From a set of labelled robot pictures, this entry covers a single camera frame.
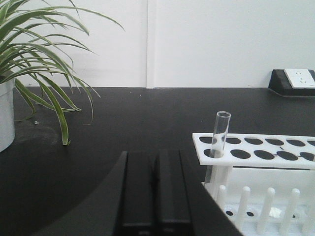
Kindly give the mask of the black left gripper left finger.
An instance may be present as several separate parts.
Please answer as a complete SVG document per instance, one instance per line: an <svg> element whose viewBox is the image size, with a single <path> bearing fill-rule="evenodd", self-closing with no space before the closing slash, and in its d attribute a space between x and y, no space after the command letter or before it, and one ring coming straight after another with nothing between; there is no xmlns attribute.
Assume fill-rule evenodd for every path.
<svg viewBox="0 0 315 236"><path fill-rule="evenodd" d="M122 190L114 236L153 236L155 234L152 168L145 152L123 151L125 158Z"/></svg>

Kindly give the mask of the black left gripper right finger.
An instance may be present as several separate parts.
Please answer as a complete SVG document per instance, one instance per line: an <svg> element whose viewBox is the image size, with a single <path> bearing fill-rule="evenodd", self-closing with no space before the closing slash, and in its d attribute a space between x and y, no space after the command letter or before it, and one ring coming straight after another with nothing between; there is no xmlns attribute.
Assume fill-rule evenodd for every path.
<svg viewBox="0 0 315 236"><path fill-rule="evenodd" d="M159 236L192 236L192 222L178 150L161 150L156 161L156 220Z"/></svg>

